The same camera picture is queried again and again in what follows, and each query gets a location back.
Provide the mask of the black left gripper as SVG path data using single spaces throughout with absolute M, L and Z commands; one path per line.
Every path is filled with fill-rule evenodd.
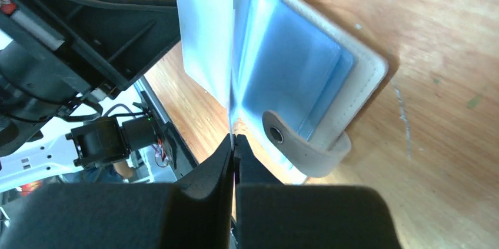
M 1 155 L 78 94 L 115 98 L 180 40 L 176 0 L 1 0 Z

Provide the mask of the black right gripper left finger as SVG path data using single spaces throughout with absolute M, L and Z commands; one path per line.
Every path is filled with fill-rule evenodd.
M 24 199 L 2 248 L 228 248 L 233 137 L 174 183 L 49 184 Z

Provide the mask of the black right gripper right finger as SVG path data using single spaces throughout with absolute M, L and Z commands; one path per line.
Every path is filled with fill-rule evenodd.
M 286 185 L 235 137 L 238 248 L 400 248 L 385 200 L 359 185 Z

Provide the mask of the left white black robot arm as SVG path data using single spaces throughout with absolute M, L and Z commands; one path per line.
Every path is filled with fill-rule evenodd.
M 1 191 L 153 144 L 152 112 L 103 116 L 181 39 L 176 0 L 1 0 Z

